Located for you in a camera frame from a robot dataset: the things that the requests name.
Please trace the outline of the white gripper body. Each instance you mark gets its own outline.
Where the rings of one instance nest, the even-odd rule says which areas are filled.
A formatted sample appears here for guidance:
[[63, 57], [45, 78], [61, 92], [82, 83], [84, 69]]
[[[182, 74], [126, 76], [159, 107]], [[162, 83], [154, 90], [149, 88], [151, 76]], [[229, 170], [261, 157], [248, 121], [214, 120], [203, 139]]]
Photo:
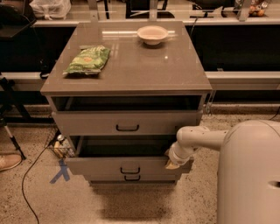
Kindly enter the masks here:
[[192, 147], [183, 147], [178, 142], [171, 145], [168, 150], [168, 157], [174, 165], [184, 165], [193, 154]]

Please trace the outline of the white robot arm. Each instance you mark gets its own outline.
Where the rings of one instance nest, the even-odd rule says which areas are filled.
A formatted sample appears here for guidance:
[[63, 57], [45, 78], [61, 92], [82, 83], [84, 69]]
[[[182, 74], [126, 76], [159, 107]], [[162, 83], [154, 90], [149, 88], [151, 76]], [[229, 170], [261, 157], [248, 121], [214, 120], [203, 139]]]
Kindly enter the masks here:
[[185, 126], [167, 150], [167, 169], [200, 148], [220, 153], [217, 224], [280, 224], [280, 122], [250, 120], [229, 130]]

